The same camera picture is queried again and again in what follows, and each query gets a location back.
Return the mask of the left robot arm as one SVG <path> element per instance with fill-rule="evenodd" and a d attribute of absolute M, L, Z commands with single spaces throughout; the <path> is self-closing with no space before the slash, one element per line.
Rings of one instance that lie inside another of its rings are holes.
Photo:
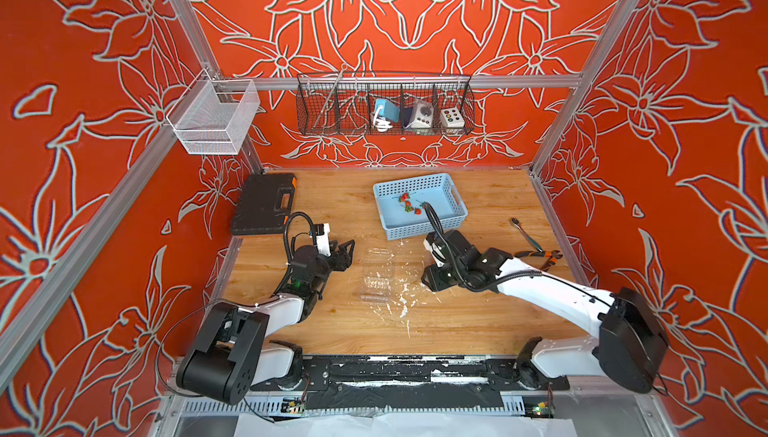
<path fill-rule="evenodd" d="M 252 306 L 219 301 L 205 317 L 174 377 L 193 397 L 236 405 L 255 386 L 292 390 L 305 380 L 303 349 L 270 337 L 305 321 L 321 301 L 330 276 L 354 260 L 355 242 L 329 238 L 330 226 L 312 227 L 299 248 L 287 237 L 284 279 L 269 298 Z"/>

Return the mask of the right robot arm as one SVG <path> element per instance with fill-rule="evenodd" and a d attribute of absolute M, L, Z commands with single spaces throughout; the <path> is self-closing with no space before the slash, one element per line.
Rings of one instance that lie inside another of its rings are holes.
<path fill-rule="evenodd" d="M 457 230 L 427 234 L 424 247 L 434 262 L 421 281 L 431 291 L 461 287 L 521 299 L 585 331 L 577 338 L 530 339 L 512 371 L 524 388 L 538 390 L 561 377 L 592 376 L 638 394 L 652 391 L 669 339 L 639 292 L 579 285 L 496 248 L 479 252 Z"/>

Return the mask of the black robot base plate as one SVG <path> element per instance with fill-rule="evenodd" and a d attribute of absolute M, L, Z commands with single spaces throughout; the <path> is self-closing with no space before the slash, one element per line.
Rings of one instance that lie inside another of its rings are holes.
<path fill-rule="evenodd" d="M 554 394 L 570 390 L 565 377 L 524 386 L 513 357 L 310 355 L 291 390 L 256 384 L 246 402 L 275 417 L 444 412 L 553 416 Z"/>

